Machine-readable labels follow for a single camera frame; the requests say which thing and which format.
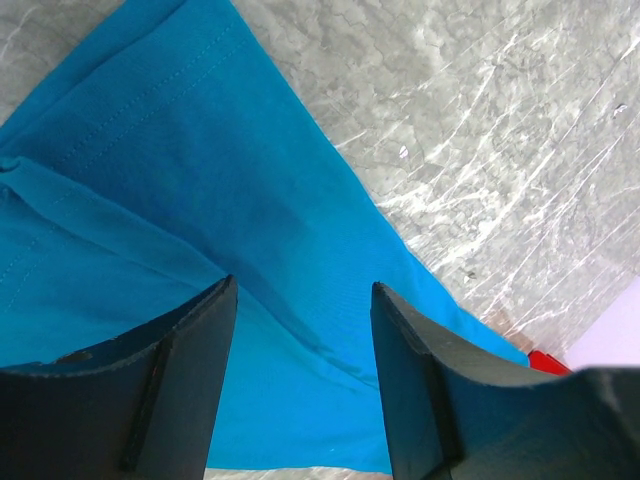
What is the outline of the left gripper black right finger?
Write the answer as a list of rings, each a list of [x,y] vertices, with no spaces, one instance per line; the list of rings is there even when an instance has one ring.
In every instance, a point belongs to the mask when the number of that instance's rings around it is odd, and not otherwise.
[[[537,371],[426,318],[384,284],[372,334],[396,479],[635,479],[639,372]]]

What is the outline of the teal t shirt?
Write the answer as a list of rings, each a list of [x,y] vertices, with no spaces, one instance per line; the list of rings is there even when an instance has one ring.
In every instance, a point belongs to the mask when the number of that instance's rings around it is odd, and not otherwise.
[[[227,1],[128,1],[1,129],[1,362],[48,361],[225,276],[208,465],[388,472],[371,289],[526,365],[412,255]]]

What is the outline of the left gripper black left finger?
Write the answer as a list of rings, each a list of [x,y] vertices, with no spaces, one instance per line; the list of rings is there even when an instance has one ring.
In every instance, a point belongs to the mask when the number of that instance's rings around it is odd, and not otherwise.
[[[2,477],[202,478],[237,293],[226,277],[115,338],[3,368]]]

